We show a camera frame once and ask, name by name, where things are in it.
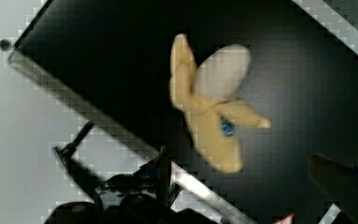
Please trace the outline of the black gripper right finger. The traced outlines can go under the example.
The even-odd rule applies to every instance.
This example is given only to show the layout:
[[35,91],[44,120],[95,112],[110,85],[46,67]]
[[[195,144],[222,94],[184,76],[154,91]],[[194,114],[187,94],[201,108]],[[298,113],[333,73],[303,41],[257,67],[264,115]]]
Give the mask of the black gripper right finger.
[[358,224],[358,168],[315,153],[309,159],[309,179],[353,224]]

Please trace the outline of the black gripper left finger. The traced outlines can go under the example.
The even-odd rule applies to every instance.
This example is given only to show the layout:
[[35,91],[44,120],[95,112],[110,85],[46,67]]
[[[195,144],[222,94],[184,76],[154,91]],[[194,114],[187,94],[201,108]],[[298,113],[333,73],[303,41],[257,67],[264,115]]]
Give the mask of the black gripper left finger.
[[59,205],[45,224],[217,224],[191,208],[172,210],[181,188],[171,183],[172,161],[164,148],[136,172],[106,180],[74,160],[93,127],[87,122],[72,142],[53,148],[64,171],[92,201]]

